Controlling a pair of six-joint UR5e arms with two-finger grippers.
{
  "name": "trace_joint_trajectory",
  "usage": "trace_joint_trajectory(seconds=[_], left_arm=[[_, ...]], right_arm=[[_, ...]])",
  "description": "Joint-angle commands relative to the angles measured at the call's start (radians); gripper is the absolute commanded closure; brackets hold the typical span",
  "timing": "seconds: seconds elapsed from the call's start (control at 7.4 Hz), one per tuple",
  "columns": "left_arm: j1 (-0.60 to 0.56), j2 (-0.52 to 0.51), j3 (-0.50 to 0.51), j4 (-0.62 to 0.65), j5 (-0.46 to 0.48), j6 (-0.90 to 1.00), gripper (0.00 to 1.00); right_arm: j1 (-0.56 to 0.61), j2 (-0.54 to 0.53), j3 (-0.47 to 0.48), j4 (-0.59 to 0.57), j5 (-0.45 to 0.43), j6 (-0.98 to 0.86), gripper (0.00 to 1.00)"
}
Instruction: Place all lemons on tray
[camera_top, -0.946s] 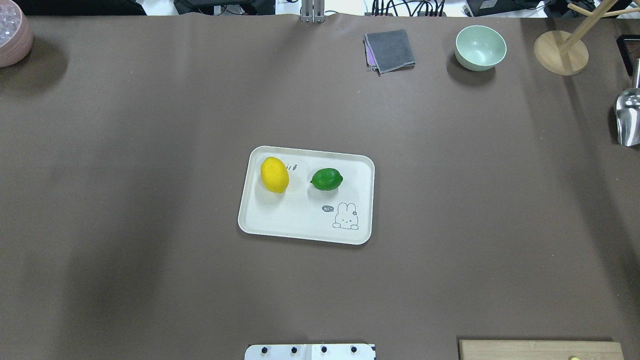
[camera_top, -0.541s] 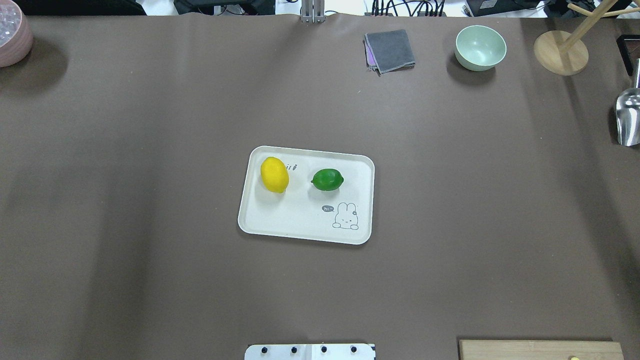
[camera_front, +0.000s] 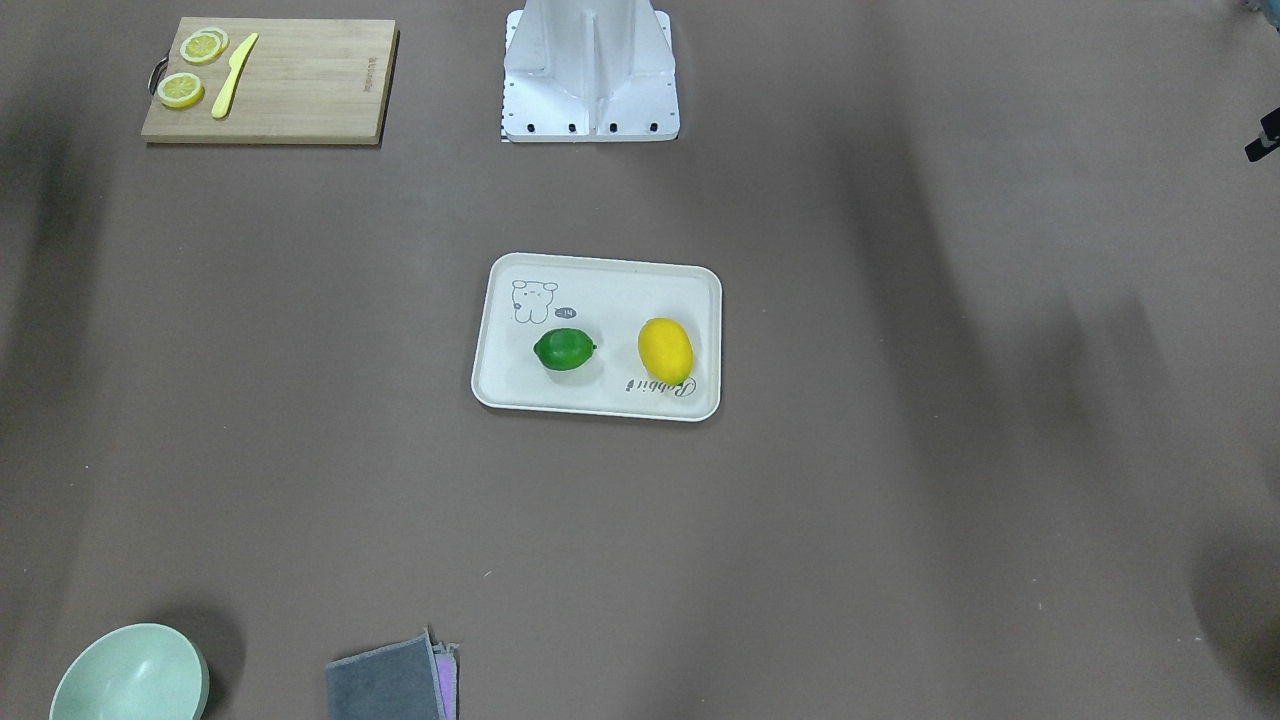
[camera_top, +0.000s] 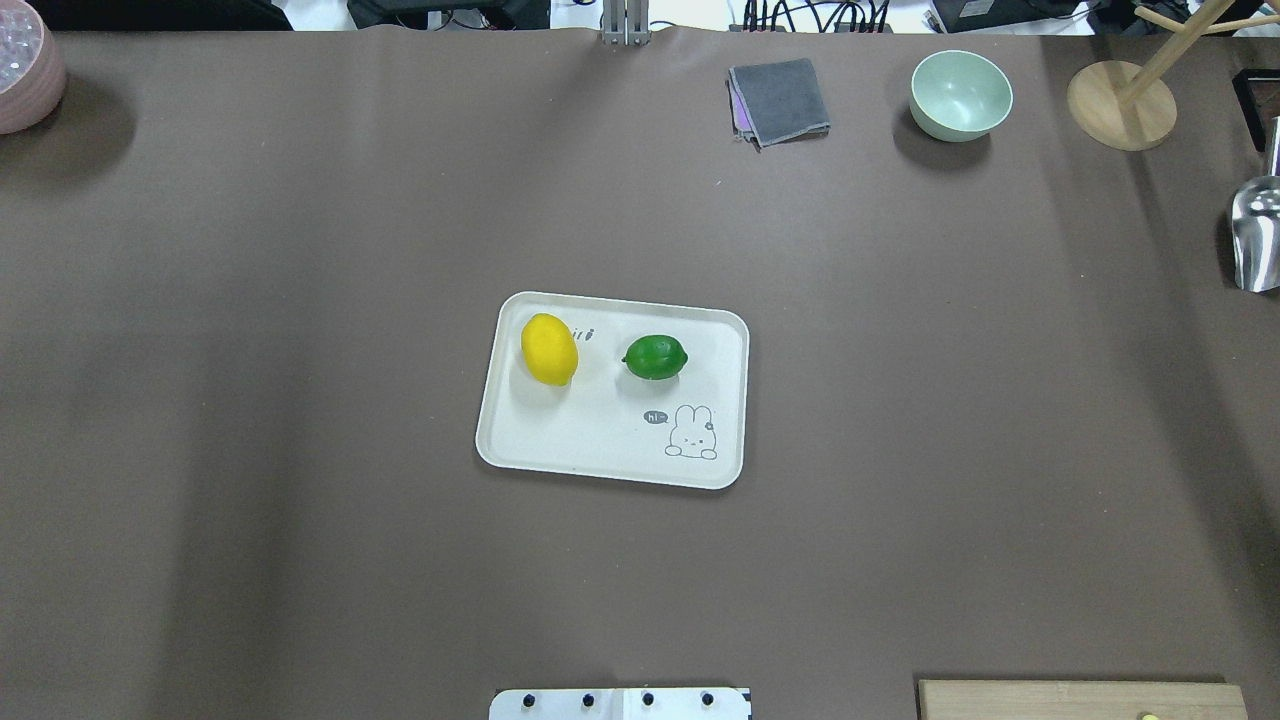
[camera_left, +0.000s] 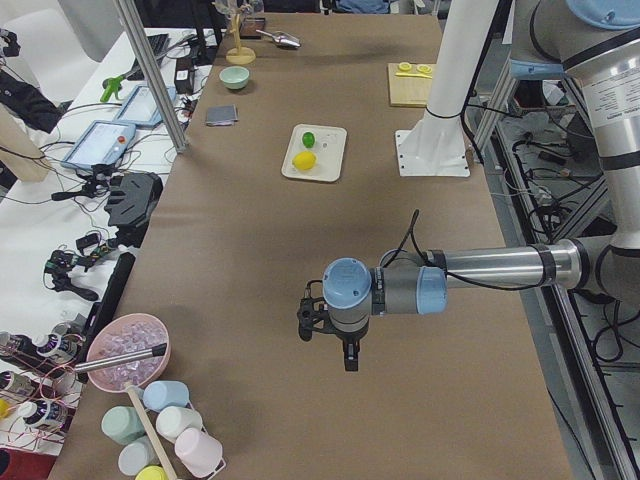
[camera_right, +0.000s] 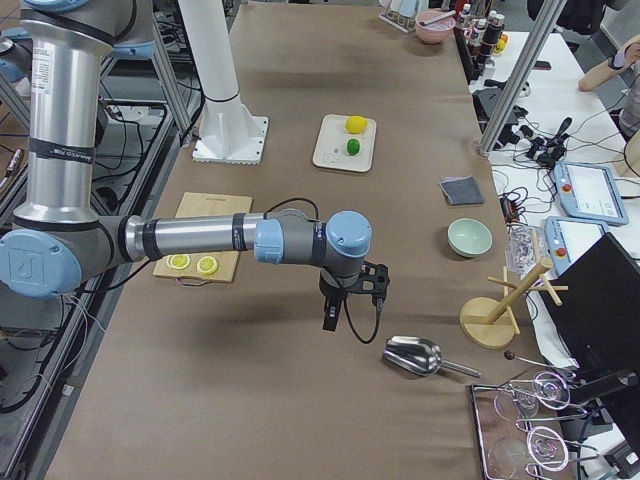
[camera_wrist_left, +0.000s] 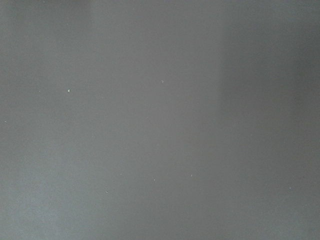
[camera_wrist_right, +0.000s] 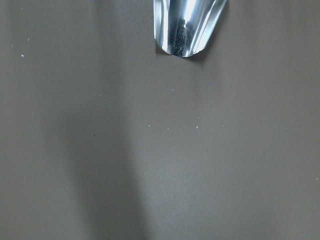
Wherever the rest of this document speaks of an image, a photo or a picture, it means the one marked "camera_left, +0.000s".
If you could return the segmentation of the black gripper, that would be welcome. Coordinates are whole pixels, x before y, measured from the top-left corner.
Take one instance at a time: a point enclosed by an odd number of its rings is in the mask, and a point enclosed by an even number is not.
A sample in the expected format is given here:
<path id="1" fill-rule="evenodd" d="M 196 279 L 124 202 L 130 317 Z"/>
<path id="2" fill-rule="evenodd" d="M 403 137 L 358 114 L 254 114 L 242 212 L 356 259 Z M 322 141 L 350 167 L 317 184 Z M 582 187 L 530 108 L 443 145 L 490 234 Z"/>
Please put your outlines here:
<path id="1" fill-rule="evenodd" d="M 359 342 L 366 336 L 368 330 L 369 325 L 366 324 L 362 328 L 353 332 L 345 332 L 339 329 L 336 329 L 334 332 L 334 334 L 343 341 L 343 358 L 344 368 L 346 371 L 359 370 Z"/>

